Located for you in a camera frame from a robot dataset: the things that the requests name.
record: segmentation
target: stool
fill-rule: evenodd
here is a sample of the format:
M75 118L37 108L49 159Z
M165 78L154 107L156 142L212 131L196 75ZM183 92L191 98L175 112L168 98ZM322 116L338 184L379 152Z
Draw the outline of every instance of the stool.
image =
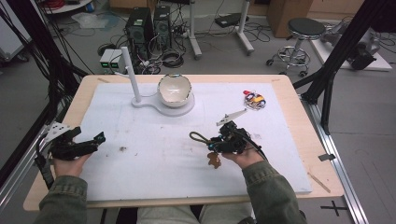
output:
M279 49L272 59L266 62L266 64L271 66L274 63L275 58L282 60L282 62L286 64L286 70L280 72L280 75L286 75L286 71L290 66L304 66L305 71L300 72L300 77L305 77L308 74L308 65L311 62L311 58L307 52L300 49L300 46L304 40L319 39L320 36L325 33L326 28L322 23L308 18L291 19L289 21L288 28L291 33L288 40L292 37L296 37L297 43L294 47L287 46Z

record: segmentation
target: sleeve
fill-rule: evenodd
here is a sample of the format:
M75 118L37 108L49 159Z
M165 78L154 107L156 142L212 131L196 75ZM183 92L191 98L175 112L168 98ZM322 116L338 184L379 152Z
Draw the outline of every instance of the sleeve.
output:
M268 161L254 163L242 172L258 223L306 223L288 180Z
M87 222L87 182L75 176L59 176L41 201L35 224Z

